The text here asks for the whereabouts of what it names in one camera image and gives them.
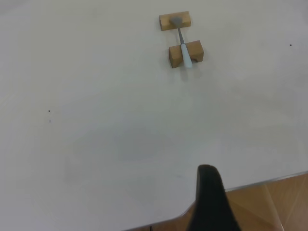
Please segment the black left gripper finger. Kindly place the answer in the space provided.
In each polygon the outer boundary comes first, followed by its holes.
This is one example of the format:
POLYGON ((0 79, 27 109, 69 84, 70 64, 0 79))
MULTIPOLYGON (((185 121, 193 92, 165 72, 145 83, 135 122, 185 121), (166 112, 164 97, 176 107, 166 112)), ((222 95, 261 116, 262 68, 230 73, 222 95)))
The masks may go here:
POLYGON ((196 200, 188 231, 239 231, 222 178, 211 165, 197 169, 196 200))

